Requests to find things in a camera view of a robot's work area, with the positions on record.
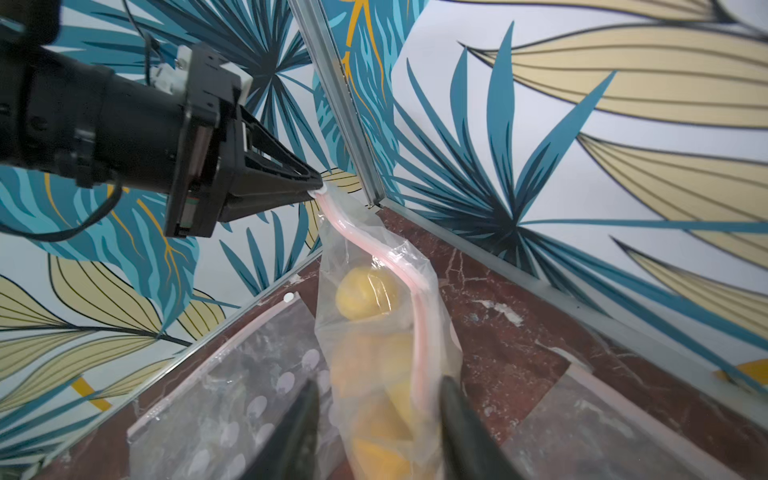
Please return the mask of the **yellow potato top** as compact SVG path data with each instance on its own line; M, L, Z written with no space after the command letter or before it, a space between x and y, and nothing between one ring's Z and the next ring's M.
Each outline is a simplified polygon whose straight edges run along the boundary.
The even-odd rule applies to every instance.
M399 453L364 439L351 441L356 479L409 479L411 464Z

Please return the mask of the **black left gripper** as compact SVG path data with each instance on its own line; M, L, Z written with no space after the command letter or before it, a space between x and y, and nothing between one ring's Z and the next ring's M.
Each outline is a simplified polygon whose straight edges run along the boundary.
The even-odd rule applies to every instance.
M167 197L169 237L209 237L230 222L301 203L321 174L238 100L240 77L195 44L183 93L113 79L101 108L101 159L130 188Z

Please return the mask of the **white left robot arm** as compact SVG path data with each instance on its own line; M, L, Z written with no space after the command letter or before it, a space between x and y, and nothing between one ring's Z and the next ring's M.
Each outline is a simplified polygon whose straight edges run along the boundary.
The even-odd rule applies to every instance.
M1 399L1 467L18 472L82 421L44 434L42 406L95 367L168 339L194 301L197 239L308 199L320 174L254 115L284 65L283 7L248 22L234 5L156 8L182 28L136 23L143 82L51 50L56 1L1 5L1 231L43 246L56 294L89 319L54 314L1 282L1 374L30 375Z

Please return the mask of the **clear zipper bag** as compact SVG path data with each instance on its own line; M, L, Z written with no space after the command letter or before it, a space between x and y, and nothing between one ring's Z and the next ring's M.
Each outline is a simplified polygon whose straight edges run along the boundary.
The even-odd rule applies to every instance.
M459 376L462 350L441 298L437 274L423 253L351 195L326 183L312 197L320 209L323 249L315 334L328 362L331 422L341 435L352 471L351 441L362 439L352 435L359 399L377 388L406 382L415 439L368 441L408 460L409 479L442 479L438 390L443 376ZM335 294L355 267L389 270L399 284L400 306L368 320L343 317Z

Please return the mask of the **greenish potato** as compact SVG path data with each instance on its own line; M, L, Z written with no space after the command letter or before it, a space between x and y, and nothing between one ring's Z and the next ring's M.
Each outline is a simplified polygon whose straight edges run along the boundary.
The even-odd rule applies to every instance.
M377 388L359 399L352 435L376 442L413 441L414 411L406 382Z

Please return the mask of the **aluminium corner post left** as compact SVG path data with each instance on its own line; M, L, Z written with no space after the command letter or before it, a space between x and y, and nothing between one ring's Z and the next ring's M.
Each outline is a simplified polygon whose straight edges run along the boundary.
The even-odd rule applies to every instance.
M379 206L386 196L384 185L376 169L374 151L365 135L322 2L289 0L289 5L316 67L368 203Z

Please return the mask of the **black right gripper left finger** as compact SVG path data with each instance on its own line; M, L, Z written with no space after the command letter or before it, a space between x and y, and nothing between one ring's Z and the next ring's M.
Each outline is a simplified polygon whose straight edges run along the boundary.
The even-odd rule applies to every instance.
M239 479L313 479L319 419L319 387L308 380Z

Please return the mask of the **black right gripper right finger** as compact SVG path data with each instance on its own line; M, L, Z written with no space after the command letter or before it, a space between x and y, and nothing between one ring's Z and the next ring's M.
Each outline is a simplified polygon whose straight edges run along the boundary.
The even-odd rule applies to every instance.
M439 409L446 479L522 479L484 428L453 377L441 379Z

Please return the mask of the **clear dotted bag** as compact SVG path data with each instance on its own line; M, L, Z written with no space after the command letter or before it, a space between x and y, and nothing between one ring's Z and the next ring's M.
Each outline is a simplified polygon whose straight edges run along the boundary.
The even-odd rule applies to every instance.
M329 420L330 373L300 295L226 341L127 433L132 479L233 479L267 443L309 380L319 387L317 479L343 459Z
M576 364L502 451L525 479L740 477Z

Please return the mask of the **yellow potato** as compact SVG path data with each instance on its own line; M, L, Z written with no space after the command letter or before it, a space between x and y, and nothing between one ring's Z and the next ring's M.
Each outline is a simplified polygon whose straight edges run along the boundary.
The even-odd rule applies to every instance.
M389 314L401 304L398 281L384 268L355 267L339 283L335 304L350 321Z
M411 464L399 453L364 439L351 441L356 479L409 479Z

